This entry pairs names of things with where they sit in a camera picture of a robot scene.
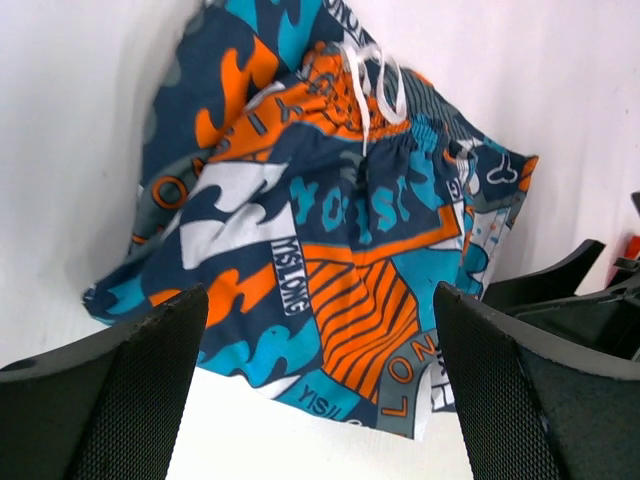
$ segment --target fabric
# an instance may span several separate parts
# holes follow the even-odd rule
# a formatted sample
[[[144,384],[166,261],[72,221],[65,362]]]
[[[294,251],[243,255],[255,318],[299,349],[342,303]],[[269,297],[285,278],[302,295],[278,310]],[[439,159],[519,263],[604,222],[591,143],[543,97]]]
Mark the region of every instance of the fabric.
[[[421,438],[432,409],[453,408],[434,289],[482,295],[537,158],[492,142],[407,69],[383,76],[391,105],[404,85],[405,121],[367,96],[363,157],[340,43],[372,41],[342,1],[204,8],[147,121],[130,254],[84,302],[114,324],[202,283],[202,368]],[[375,85],[379,65],[366,69]]]

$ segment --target board shorts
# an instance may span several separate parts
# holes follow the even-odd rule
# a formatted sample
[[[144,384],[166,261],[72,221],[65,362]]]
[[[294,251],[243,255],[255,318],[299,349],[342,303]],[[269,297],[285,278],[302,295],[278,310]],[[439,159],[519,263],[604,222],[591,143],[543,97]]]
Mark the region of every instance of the board shorts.
[[[455,408],[434,290],[482,296],[536,162],[397,67],[341,1],[214,2],[149,114],[129,254],[84,304],[113,325],[202,284],[199,367],[421,439]]]

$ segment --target white drawstring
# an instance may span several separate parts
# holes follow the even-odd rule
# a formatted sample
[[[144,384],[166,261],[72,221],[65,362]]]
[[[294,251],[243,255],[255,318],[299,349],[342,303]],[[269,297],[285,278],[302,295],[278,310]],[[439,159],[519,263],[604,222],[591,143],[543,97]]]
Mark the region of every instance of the white drawstring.
[[[376,98],[378,100],[378,108],[380,113],[392,125],[399,125],[407,119],[407,99],[404,91],[404,81],[402,80],[402,71],[398,63],[391,57],[385,56],[380,47],[376,44],[370,44],[356,51],[352,45],[344,44],[340,49],[346,60],[346,67],[351,72],[351,81],[353,90],[358,102],[358,109],[362,117],[362,130],[364,134],[364,142],[362,144],[362,155],[367,155],[367,142],[369,139],[369,130],[371,129],[371,112],[365,95],[371,93],[371,81],[365,62],[373,59],[380,64],[380,74],[378,75],[378,83],[376,85]],[[395,111],[387,102],[384,95],[384,69],[386,64],[393,65],[398,75],[398,92],[395,101]]]

